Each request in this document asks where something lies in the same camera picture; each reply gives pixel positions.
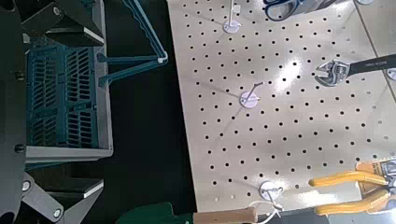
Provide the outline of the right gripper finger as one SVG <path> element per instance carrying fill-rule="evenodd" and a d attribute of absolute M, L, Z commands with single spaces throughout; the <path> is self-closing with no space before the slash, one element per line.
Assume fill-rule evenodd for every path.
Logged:
<path fill-rule="evenodd" d="M 44 36 L 68 47 L 99 47 L 105 44 L 103 34 L 81 0 L 48 0 L 49 2 L 21 22 L 30 37 Z"/>
<path fill-rule="evenodd" d="M 40 186 L 25 173 L 21 201 L 51 224 L 80 224 L 104 185 L 103 179 L 67 178 Z"/>

